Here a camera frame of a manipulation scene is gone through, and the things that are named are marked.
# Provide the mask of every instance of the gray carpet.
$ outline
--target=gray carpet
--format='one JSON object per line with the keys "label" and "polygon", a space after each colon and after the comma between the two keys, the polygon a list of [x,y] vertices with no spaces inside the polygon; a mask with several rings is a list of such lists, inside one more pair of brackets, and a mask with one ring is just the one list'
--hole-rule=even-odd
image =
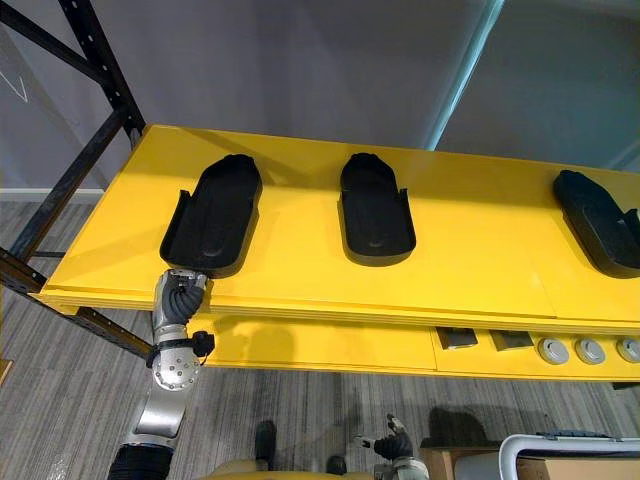
{"label": "gray carpet", "polygon": [[[10,245],[34,209],[0,202],[1,245]],[[67,207],[41,249],[66,249],[89,212]],[[32,261],[47,274],[56,263]],[[0,352],[15,365],[0,387],[0,477],[105,478],[150,382],[143,362],[6,289],[1,309]],[[149,338],[148,313],[105,313]],[[557,428],[638,436],[639,401],[638,388],[614,391],[608,383],[212,368],[200,379],[170,478],[202,476],[250,457],[253,429],[267,418],[278,427],[277,467],[322,470],[339,453],[358,470],[371,469],[376,457],[349,437],[386,434],[387,412],[417,442],[472,445]]]}

